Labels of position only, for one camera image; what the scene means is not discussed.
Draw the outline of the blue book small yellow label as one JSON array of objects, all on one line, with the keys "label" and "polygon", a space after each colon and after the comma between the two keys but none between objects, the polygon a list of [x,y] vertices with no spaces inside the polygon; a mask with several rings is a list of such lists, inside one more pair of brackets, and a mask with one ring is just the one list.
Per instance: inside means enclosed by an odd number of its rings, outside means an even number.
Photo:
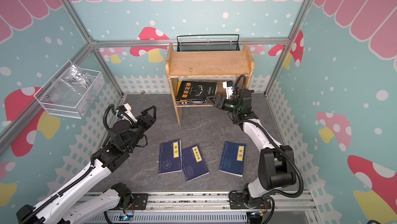
[{"label": "blue book small yellow label", "polygon": [[243,177],[246,144],[225,141],[219,171]]}]

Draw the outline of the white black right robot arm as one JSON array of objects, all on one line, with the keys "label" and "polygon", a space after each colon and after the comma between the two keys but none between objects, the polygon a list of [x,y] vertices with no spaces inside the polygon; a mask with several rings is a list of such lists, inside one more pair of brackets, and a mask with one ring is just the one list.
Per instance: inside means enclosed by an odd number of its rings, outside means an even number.
[{"label": "white black right robot arm", "polygon": [[245,87],[246,81],[245,75],[240,75],[236,82],[225,81],[225,96],[218,94],[206,99],[215,108],[227,111],[233,124],[251,138],[260,152],[257,179],[246,184],[239,196],[244,206],[253,209],[275,194],[300,197],[304,180],[295,164],[293,149],[276,141],[252,110],[253,92]]}]

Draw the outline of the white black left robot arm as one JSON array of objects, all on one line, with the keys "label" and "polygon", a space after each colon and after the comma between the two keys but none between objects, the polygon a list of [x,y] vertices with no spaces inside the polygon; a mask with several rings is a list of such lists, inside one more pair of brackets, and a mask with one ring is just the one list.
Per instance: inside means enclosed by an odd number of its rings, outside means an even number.
[{"label": "white black left robot arm", "polygon": [[34,206],[25,205],[17,213],[20,224],[81,224],[107,210],[126,211],[135,204],[131,190],[123,183],[113,185],[100,196],[75,206],[98,182],[117,170],[147,139],[145,132],[156,122],[156,106],[133,118],[127,108],[110,104],[103,115],[103,126],[110,139],[90,156],[90,162],[55,193]]}]

